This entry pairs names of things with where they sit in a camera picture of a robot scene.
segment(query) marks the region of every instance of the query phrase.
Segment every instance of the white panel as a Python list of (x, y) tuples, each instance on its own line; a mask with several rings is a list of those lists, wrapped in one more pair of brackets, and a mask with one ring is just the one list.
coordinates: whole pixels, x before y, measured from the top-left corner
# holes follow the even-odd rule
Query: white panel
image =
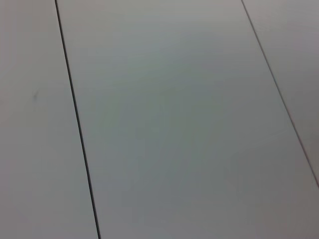
[(97, 238), (54, 1), (0, 1), (0, 59), (0, 238)]
[(317, 186), (240, 1), (58, 3), (102, 238), (319, 234)]
[(319, 177), (319, 1), (244, 2)]

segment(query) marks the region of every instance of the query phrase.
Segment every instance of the white wall panel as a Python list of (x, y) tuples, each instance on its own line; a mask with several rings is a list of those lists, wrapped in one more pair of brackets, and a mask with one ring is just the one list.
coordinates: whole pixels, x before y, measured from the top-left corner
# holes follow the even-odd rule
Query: white wall panel
[(59, 0), (102, 238), (319, 235), (242, 3)]
[(319, 1), (244, 0), (319, 176)]
[(97, 238), (52, 0), (0, 1), (0, 238)]

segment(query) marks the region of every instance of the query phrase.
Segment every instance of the white surface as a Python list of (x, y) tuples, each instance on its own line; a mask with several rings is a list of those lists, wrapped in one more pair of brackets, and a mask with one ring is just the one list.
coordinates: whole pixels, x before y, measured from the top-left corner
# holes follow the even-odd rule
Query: white surface
[(237, 0), (60, 0), (102, 238), (319, 235), (319, 191)]
[(319, 1), (244, 2), (319, 177)]
[(0, 238), (97, 238), (54, 1), (0, 1)]

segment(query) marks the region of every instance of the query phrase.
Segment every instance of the dark seam line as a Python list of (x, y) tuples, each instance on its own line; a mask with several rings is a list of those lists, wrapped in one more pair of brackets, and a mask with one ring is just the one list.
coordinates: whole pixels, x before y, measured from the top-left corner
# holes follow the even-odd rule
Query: dark seam line
[(296, 129), (296, 126), (295, 126), (295, 123), (294, 123), (294, 121), (293, 121), (293, 118), (292, 118), (292, 116), (291, 116), (291, 114), (290, 114), (290, 112), (289, 112), (289, 110), (288, 110), (288, 107), (287, 107), (285, 101), (284, 101), (284, 97), (283, 97), (283, 95), (282, 95), (282, 93), (281, 93), (281, 91), (280, 91), (280, 89), (279, 89), (279, 86), (278, 86), (278, 83), (277, 83), (277, 81), (276, 81), (275, 75), (274, 75), (274, 73), (273, 73), (273, 71), (272, 71), (272, 69), (271, 69), (271, 67), (270, 67), (269, 61), (268, 61), (268, 59), (267, 59), (267, 57), (266, 57), (266, 54), (265, 54), (265, 51), (264, 51), (264, 49), (263, 49), (263, 47), (262, 47), (262, 45), (261, 45), (261, 43), (260, 43), (259, 37), (258, 37), (258, 35), (257, 35), (256, 29), (255, 29), (255, 27), (254, 27), (254, 25), (253, 25), (253, 22), (252, 22), (252, 20), (251, 20), (251, 18), (250, 18), (250, 15), (249, 15), (249, 13), (248, 13), (248, 10), (246, 9), (246, 6), (245, 6), (245, 3), (244, 3), (243, 0), (241, 0), (241, 3), (242, 3), (243, 6), (244, 6), (244, 9), (245, 9), (245, 12), (246, 12), (246, 14), (247, 14), (248, 20), (249, 20), (249, 22), (250, 22), (251, 27), (253, 28), (253, 31), (254, 31), (254, 34), (255, 34), (256, 39), (257, 39), (257, 41), (258, 41), (259, 47), (260, 47), (260, 49), (261, 49), (261, 51), (262, 51), (262, 53), (263, 53), (263, 55), (264, 55), (264, 58), (265, 58), (265, 60), (266, 60), (266, 63), (267, 63), (267, 66), (268, 66), (268, 68), (269, 68), (269, 71), (270, 71), (270, 73), (271, 73), (271, 76), (273, 77), (273, 80), (274, 80), (274, 82), (275, 82), (276, 88), (277, 88), (277, 90), (278, 90), (278, 92), (279, 92), (280, 98), (281, 98), (281, 100), (282, 100), (282, 102), (283, 102), (283, 104), (284, 104), (284, 107), (285, 107), (285, 109), (286, 109), (286, 112), (287, 112), (287, 114), (288, 114), (288, 117), (289, 117), (289, 119), (290, 119), (290, 122), (291, 122), (291, 124), (293, 125), (294, 131), (295, 131), (295, 133), (296, 133), (296, 135), (297, 135), (297, 138), (298, 138), (298, 141), (299, 141), (299, 143), (300, 143), (300, 145), (301, 145), (301, 148), (303, 149), (303, 152), (304, 152), (304, 154), (305, 154), (306, 160), (307, 160), (307, 162), (308, 162), (308, 164), (309, 164), (310, 170), (311, 170), (311, 172), (312, 172), (312, 174), (313, 174), (313, 176), (314, 176), (315, 182), (316, 182), (316, 184), (317, 184), (317, 187), (319, 188), (319, 182), (318, 182), (318, 179), (317, 179), (317, 177), (316, 177), (316, 175), (315, 175), (315, 172), (314, 172), (314, 170), (313, 170), (313, 167), (312, 167), (312, 165), (311, 165), (311, 163), (310, 163), (308, 154), (307, 154), (307, 152), (306, 152), (306, 150), (305, 150), (305, 146), (304, 146), (304, 144), (303, 144), (303, 142), (302, 142), (302, 140), (301, 140), (301, 138), (300, 138), (300, 135), (298, 134), (298, 131), (297, 131), (297, 129)]
[(79, 112), (78, 112), (78, 108), (77, 108), (76, 100), (75, 100), (75, 94), (74, 94), (74, 89), (73, 89), (73, 83), (72, 83), (72, 78), (71, 78), (71, 71), (70, 71), (68, 56), (66, 54), (65, 41), (64, 41), (63, 31), (62, 31), (62, 25), (61, 25), (61, 19), (60, 19), (60, 13), (59, 13), (59, 7), (58, 7), (57, 0), (55, 0), (55, 7), (56, 7), (56, 13), (57, 13), (57, 16), (58, 16), (58, 22), (59, 22), (59, 28), (60, 28), (60, 33), (61, 33), (61, 39), (62, 39), (62, 45), (63, 45), (63, 51), (64, 51), (64, 56), (65, 56), (66, 67), (67, 67), (67, 70), (68, 70), (68, 75), (69, 75), (69, 80), (70, 80), (70, 86), (71, 86), (72, 98), (73, 98), (73, 103), (74, 103), (75, 115), (76, 115), (76, 120), (77, 120), (78, 127), (79, 127), (79, 133), (80, 133), (82, 151), (83, 151), (83, 156), (84, 156), (86, 174), (87, 174), (88, 183), (89, 183), (89, 189), (90, 189), (90, 195), (91, 195), (91, 201), (92, 201), (95, 225), (96, 225), (96, 230), (97, 230), (97, 234), (98, 234), (98, 239), (101, 239), (98, 216), (97, 216), (97, 212), (96, 212), (96, 208), (95, 208), (95, 202), (94, 202), (94, 196), (93, 196), (93, 189), (92, 189), (90, 171), (89, 171), (88, 161), (87, 161), (85, 147), (84, 147), (84, 141), (83, 141), (81, 124), (80, 124)]

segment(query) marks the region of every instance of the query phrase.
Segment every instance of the white tile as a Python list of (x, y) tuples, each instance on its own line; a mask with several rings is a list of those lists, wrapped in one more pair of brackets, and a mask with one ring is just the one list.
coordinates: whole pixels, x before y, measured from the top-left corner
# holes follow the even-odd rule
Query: white tile
[(319, 1), (244, 2), (319, 177)]
[(54, 1), (0, 1), (0, 237), (94, 239)]
[(319, 191), (240, 1), (58, 3), (102, 238), (319, 234)]

